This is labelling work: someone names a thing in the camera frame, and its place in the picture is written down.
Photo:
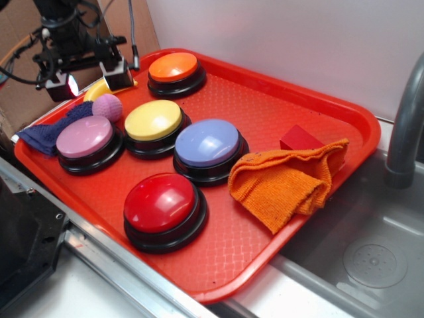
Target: light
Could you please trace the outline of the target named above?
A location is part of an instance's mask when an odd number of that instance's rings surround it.
[[[53,101],[66,101],[78,96],[78,84],[69,73],[56,72],[53,79],[46,82],[47,93]]]
[[[100,68],[111,91],[128,88],[134,85],[133,75],[124,58],[118,62],[113,70],[107,70],[103,62],[100,62]]]

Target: white wall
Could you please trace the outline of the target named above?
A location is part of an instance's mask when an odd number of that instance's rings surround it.
[[[422,0],[148,0],[161,48],[187,48],[394,119],[424,52]]]

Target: red tray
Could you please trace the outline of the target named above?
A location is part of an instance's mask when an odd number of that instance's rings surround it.
[[[138,86],[120,92],[123,118],[153,100],[147,88],[149,65],[171,52],[160,50],[141,60],[134,74]],[[219,118],[231,122],[247,140],[250,151],[279,149],[280,138],[295,124],[327,144],[350,140],[345,165],[335,176],[334,192],[376,149],[380,126],[366,109],[309,89],[263,76],[192,52],[207,71],[207,83],[197,93],[175,100],[193,122]],[[83,97],[55,110],[38,124],[55,123]],[[169,254],[150,255],[135,250],[123,229],[123,205],[128,192],[141,180],[159,172],[174,172],[172,157],[143,161],[127,151],[112,166],[91,176],[71,176],[22,140],[16,157],[66,205],[108,234],[196,300],[213,303],[234,294],[302,227],[308,217],[294,216],[276,235],[229,195],[227,185],[203,187],[210,210],[205,230],[189,246]]]

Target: knitted cloth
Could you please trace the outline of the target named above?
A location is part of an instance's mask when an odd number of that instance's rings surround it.
[[[92,105],[92,101],[85,101],[68,111],[66,116],[56,123],[52,125],[41,124],[27,127],[17,132],[17,135],[39,152],[49,156],[55,156],[57,153],[56,140],[59,134],[74,121],[92,116]]]
[[[231,170],[230,194],[276,234],[294,213],[324,207],[347,146],[342,139],[313,150],[246,154]]]

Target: sink drain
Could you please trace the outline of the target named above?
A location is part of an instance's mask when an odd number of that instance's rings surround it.
[[[350,243],[343,254],[350,277],[372,288],[387,288],[400,282],[407,271],[402,250],[383,237],[360,238]]]

